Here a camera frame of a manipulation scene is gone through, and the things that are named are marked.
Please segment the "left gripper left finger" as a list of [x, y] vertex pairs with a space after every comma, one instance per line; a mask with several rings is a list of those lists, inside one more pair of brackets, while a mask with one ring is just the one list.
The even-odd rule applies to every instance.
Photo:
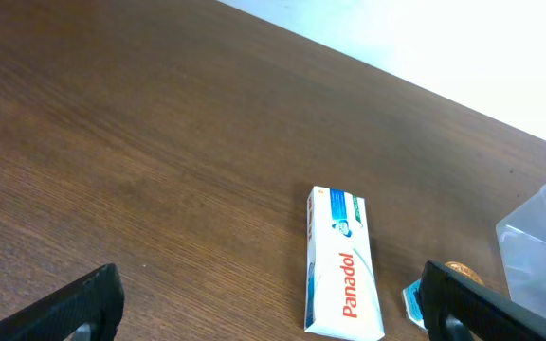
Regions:
[[0, 320], [0, 340], [112, 340], [124, 292], [115, 264], [105, 264]]

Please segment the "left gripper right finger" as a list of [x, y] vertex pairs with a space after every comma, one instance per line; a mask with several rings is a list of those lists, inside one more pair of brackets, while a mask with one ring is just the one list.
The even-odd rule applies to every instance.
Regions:
[[418, 304], [431, 340], [546, 341], [546, 318], [438, 261], [425, 264]]

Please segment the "white Panadol box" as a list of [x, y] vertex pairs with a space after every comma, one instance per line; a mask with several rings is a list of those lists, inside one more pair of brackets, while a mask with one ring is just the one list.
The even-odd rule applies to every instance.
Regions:
[[364, 199], [313, 187], [307, 199], [304, 330], [345, 340], [385, 336]]

